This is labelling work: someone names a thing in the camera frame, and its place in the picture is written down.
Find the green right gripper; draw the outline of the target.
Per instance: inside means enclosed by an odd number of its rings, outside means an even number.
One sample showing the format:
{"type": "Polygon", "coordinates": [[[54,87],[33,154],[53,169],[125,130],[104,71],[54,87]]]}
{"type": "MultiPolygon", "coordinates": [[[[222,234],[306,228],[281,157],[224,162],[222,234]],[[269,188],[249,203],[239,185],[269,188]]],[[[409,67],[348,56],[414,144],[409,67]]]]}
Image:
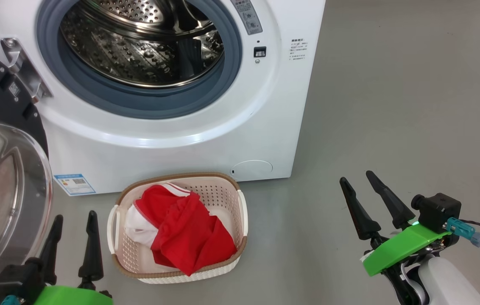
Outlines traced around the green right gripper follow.
{"type": "Polygon", "coordinates": [[[360,204],[347,178],[341,177],[340,187],[357,236],[361,241],[370,241],[372,247],[363,257],[364,269],[370,277],[383,275],[401,305],[427,305],[429,294],[417,274],[420,267],[409,272],[405,269],[455,245],[459,237],[450,232],[434,233],[421,225],[411,226],[409,222],[415,219],[415,214],[404,202],[373,171],[366,171],[366,177],[391,214],[393,226],[403,231],[392,238],[379,234],[381,226],[360,204]]]}

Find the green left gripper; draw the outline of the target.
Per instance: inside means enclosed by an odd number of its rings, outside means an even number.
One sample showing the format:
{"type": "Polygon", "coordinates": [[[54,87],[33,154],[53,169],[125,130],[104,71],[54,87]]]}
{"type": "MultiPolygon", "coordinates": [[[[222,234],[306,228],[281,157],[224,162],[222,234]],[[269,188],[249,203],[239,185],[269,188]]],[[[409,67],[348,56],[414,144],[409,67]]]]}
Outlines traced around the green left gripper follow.
{"type": "MultiPolygon", "coordinates": [[[[42,261],[42,279],[45,283],[56,285],[55,271],[58,243],[61,240],[64,217],[54,218],[44,247],[40,253],[42,261]]],[[[100,245],[98,216],[95,211],[89,211],[86,227],[87,244],[83,264],[78,276],[81,283],[78,288],[73,286],[46,286],[34,302],[35,305],[112,305],[113,299],[96,290],[94,282],[104,277],[102,249],[100,245]]]]}

